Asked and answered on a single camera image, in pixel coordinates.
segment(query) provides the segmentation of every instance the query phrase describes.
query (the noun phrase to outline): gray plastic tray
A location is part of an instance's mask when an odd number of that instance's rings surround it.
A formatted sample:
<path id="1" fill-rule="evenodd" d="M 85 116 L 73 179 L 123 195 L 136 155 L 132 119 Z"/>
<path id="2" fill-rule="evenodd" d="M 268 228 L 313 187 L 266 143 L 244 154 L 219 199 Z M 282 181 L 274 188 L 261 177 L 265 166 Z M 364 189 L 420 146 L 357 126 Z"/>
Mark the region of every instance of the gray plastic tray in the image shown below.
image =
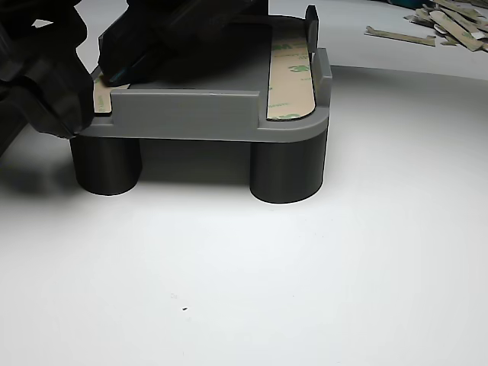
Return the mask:
<path id="1" fill-rule="evenodd" d="M 329 125 L 332 73 L 317 48 L 315 7 L 307 31 L 316 110 L 300 120 L 269 121 L 271 27 L 233 24 L 218 46 L 165 64 L 151 82 L 111 92 L 111 115 L 96 117 L 84 136 L 292 143 Z M 95 70 L 93 76 L 99 75 Z"/>

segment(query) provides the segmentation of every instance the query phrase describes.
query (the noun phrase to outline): gray 3d printed part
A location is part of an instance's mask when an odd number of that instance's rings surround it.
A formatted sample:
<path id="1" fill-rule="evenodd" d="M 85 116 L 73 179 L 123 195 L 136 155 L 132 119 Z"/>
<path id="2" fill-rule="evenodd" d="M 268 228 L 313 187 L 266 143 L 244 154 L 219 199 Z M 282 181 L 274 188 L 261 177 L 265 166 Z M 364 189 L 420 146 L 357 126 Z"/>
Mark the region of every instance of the gray 3d printed part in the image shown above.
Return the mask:
<path id="1" fill-rule="evenodd" d="M 96 117 L 71 141 L 79 184 L 95 194 L 131 189 L 142 169 L 139 139 L 251 142 L 250 189 L 282 204 L 315 194 L 323 183 L 332 73 L 317 48 L 314 7 L 303 21 L 316 110 L 299 120 L 267 120 L 271 29 L 234 24 L 225 47 L 165 64 L 151 82 L 113 90 L 111 115 Z M 98 77 L 95 70 L 93 77 Z"/>

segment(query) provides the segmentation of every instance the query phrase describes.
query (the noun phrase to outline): black cylindrical leg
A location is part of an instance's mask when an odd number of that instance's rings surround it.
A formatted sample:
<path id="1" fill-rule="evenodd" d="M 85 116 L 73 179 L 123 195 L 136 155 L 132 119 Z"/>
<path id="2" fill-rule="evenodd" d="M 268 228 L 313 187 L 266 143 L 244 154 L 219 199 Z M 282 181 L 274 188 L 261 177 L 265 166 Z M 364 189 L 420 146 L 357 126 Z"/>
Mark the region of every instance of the black cylindrical leg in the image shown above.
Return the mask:
<path id="1" fill-rule="evenodd" d="M 298 143 L 253 143 L 251 192 L 273 204 L 302 201 L 323 182 L 327 131 Z"/>
<path id="2" fill-rule="evenodd" d="M 86 191 L 113 196 L 136 185 L 143 168 L 138 139 L 77 136 L 70 142 L 76 179 Z"/>

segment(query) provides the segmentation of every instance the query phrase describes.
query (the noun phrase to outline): black cylinder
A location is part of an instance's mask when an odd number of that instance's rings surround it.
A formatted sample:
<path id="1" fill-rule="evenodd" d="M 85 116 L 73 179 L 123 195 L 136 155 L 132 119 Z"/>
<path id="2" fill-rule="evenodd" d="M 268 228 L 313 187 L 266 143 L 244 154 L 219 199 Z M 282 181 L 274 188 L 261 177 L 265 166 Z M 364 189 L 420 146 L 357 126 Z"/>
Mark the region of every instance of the black cylinder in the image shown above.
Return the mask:
<path id="1" fill-rule="evenodd" d="M 253 143 L 251 192 L 259 200 L 289 204 L 322 186 L 327 131 L 297 143 Z"/>
<path id="2" fill-rule="evenodd" d="M 137 184 L 143 168 L 138 139 L 77 136 L 70 143 L 76 180 L 86 191 L 114 196 Z"/>

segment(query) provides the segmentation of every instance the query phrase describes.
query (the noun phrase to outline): white table surface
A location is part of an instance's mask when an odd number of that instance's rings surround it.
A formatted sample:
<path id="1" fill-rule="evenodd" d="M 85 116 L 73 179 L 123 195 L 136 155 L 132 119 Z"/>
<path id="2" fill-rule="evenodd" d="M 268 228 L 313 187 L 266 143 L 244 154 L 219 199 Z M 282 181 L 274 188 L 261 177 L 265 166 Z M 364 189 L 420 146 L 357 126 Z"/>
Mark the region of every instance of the white table surface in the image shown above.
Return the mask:
<path id="1" fill-rule="evenodd" d="M 398 40 L 365 36 L 366 26 L 417 37 L 434 35 L 427 27 L 403 19 L 413 10 L 371 0 L 273 0 L 271 11 L 303 17 L 315 3 L 320 17 L 319 43 L 329 51 L 330 62 L 340 66 L 430 72 L 488 80 L 488 53 L 471 52 L 463 46 L 422 46 Z M 477 8 L 488 16 L 488 10 Z"/>
<path id="2" fill-rule="evenodd" d="M 488 364 L 488 83 L 333 73 L 324 186 L 297 204 L 257 201 L 236 143 L 146 141 L 140 183 L 97 197 L 24 130 L 0 159 L 0 364 Z"/>

